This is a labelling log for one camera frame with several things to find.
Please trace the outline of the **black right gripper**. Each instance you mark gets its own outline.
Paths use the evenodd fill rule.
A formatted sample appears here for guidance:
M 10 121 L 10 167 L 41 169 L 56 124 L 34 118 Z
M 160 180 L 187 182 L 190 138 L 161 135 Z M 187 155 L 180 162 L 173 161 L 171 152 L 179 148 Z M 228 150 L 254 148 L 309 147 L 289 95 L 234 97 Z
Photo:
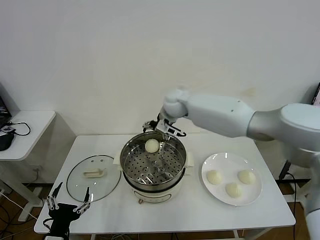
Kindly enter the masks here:
M 161 115 L 158 114 L 156 120 L 151 120 L 151 121 L 147 121 L 142 125 L 143 128 L 143 132 L 145 133 L 146 131 L 154 131 L 157 128 L 157 125 L 159 124 L 161 120 Z M 170 135 L 168 133 L 165 133 L 163 135 L 163 139 L 164 140 L 169 140 L 170 139 Z

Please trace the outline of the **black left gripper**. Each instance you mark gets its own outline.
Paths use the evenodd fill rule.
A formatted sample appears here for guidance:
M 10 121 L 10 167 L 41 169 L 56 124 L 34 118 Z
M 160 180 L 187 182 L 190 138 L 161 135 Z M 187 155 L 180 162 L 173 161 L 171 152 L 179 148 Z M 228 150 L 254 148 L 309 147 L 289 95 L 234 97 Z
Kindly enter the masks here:
M 50 227 L 51 233 L 66 233 L 72 221 L 78 219 L 78 213 L 84 213 L 87 211 L 91 203 L 90 199 L 90 188 L 87 187 L 83 204 L 80 206 L 59 203 L 57 202 L 57 196 L 61 189 L 62 182 L 53 190 L 51 195 L 46 198 L 46 203 L 49 209 L 49 216 L 52 218 L 52 224 Z

